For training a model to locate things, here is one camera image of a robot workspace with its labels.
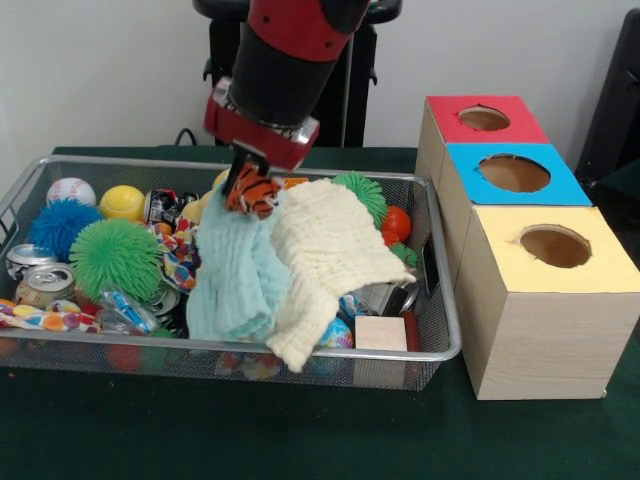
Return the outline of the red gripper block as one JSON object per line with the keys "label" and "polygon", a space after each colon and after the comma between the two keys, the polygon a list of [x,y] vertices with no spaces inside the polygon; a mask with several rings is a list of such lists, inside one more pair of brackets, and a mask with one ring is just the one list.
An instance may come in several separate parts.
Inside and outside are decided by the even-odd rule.
{"label": "red gripper block", "polygon": [[227,194],[232,192],[250,153],[261,159],[251,161],[251,184],[267,185],[272,181],[269,166],[287,171],[297,169],[320,130],[320,123],[312,117],[295,128],[268,126],[249,119],[231,101],[231,84],[231,80],[218,81],[205,112],[205,129],[217,140],[240,147],[231,149],[233,160],[227,177]]}

